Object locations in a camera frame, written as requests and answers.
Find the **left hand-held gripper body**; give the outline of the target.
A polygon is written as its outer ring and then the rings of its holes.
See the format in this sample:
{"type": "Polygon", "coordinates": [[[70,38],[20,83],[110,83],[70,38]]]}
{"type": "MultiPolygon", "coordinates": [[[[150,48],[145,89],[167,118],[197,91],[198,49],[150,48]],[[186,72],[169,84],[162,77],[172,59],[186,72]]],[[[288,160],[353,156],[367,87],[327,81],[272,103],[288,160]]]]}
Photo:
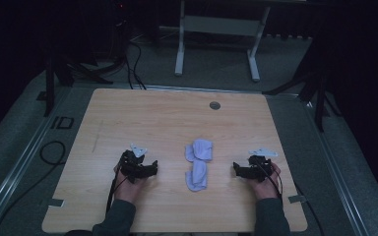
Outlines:
{"type": "Polygon", "coordinates": [[[120,172],[126,176],[132,184],[134,184],[137,179],[148,178],[152,175],[152,167],[143,165],[146,152],[146,148],[131,144],[130,148],[126,149],[120,157],[120,172]]]}

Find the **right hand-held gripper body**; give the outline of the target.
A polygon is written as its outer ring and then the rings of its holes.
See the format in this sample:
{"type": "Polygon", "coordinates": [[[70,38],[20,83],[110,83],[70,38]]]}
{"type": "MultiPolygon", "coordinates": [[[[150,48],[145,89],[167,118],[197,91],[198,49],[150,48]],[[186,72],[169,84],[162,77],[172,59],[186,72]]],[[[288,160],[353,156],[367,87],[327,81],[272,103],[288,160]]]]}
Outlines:
{"type": "Polygon", "coordinates": [[[270,178],[275,172],[275,168],[268,155],[277,156],[278,154],[265,148],[250,150],[249,154],[249,166],[240,168],[240,176],[246,179],[255,179],[258,182],[263,182],[266,178],[270,178]]]}

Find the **pale purple cloth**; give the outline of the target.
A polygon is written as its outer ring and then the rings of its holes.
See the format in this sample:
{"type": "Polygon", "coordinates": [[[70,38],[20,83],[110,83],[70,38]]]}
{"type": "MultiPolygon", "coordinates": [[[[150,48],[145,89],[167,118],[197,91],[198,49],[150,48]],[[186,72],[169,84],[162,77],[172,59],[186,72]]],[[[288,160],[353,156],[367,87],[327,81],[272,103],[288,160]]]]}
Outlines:
{"type": "Polygon", "coordinates": [[[197,139],[185,147],[185,159],[192,163],[192,169],[185,172],[185,181],[192,192],[205,190],[208,186],[208,162],[213,159],[213,143],[197,139]]]}

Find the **person's right hand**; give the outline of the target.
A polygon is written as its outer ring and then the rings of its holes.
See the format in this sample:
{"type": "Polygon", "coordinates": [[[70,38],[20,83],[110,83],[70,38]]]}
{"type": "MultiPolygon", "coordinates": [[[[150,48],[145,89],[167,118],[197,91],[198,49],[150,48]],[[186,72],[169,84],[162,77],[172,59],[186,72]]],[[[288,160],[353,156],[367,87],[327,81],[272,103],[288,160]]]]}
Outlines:
{"type": "Polygon", "coordinates": [[[252,179],[247,180],[247,183],[252,188],[258,201],[262,201],[264,199],[279,199],[281,197],[278,183],[278,177],[281,170],[275,163],[272,164],[272,168],[273,173],[262,182],[252,179]]]}

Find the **person's left hand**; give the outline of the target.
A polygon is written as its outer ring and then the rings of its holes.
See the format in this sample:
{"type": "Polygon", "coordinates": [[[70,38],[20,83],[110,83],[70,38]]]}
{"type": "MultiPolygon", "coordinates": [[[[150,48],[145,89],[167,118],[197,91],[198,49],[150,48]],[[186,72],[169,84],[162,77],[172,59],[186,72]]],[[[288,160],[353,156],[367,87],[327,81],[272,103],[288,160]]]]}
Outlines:
{"type": "Polygon", "coordinates": [[[137,179],[135,183],[131,183],[128,178],[121,173],[118,165],[114,167],[114,171],[116,175],[114,199],[134,204],[142,189],[145,187],[147,178],[137,179]]]}

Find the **black tripod stand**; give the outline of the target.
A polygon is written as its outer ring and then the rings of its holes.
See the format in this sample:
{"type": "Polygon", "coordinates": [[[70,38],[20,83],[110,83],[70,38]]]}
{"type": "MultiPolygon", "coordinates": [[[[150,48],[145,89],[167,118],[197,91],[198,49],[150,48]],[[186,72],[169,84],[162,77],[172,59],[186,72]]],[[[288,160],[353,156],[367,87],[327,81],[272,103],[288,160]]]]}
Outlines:
{"type": "Polygon", "coordinates": [[[333,41],[314,38],[299,63],[293,78],[279,87],[263,91],[263,94],[276,95],[304,83],[298,97],[301,101],[309,102],[314,95],[317,95],[314,122],[318,130],[323,132],[327,83],[332,72],[333,60],[337,49],[338,45],[333,41]]]}
{"type": "Polygon", "coordinates": [[[54,76],[57,76],[61,86],[71,87],[75,82],[72,72],[78,71],[85,78],[99,84],[112,85],[112,81],[104,79],[101,75],[117,69],[125,62],[126,50],[129,40],[121,35],[121,31],[115,26],[111,27],[112,42],[111,52],[97,55],[106,56],[113,64],[101,69],[91,70],[83,66],[83,63],[96,65],[94,48],[90,34],[85,23],[80,22],[70,25],[57,25],[46,39],[44,49],[47,57],[46,68],[46,109],[44,116],[48,117],[55,105],[54,76]]]}

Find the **metal floor rail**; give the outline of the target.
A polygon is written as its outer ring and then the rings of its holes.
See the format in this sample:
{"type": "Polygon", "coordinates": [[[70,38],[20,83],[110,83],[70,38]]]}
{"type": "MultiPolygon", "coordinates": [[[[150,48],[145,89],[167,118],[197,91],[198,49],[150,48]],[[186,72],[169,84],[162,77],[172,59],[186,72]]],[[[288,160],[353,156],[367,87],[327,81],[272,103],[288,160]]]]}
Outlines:
{"type": "Polygon", "coordinates": [[[24,92],[0,124],[0,217],[69,92],[56,91],[49,113],[36,92],[24,92]]]}
{"type": "Polygon", "coordinates": [[[369,236],[368,230],[362,220],[360,212],[354,202],[349,187],[347,186],[344,175],[342,174],[339,165],[336,162],[334,153],[328,143],[328,140],[324,132],[321,132],[314,121],[314,115],[316,114],[316,106],[310,101],[305,101],[302,104],[308,120],[311,122],[312,129],[316,134],[317,140],[321,145],[322,152],[327,164],[328,171],[331,175],[333,183],[338,192],[339,198],[342,202],[343,208],[346,212],[346,216],[350,223],[350,226],[355,236],[369,236]]]}

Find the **white metal desk frame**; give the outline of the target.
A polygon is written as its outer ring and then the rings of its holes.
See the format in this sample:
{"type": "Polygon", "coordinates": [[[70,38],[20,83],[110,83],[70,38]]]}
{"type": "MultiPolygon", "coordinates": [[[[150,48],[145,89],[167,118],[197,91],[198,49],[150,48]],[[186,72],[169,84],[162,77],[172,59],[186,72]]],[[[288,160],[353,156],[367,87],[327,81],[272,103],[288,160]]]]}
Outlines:
{"type": "Polygon", "coordinates": [[[228,18],[215,18],[187,15],[185,13],[186,0],[180,0],[179,13],[179,39],[176,55],[174,75],[181,76],[184,68],[185,42],[184,36],[186,31],[227,34],[238,36],[251,36],[254,38],[253,45],[246,51],[247,61],[251,79],[253,82],[261,80],[258,64],[256,61],[257,50],[263,36],[263,32],[271,11],[270,7],[265,7],[260,20],[241,20],[228,18]]]}

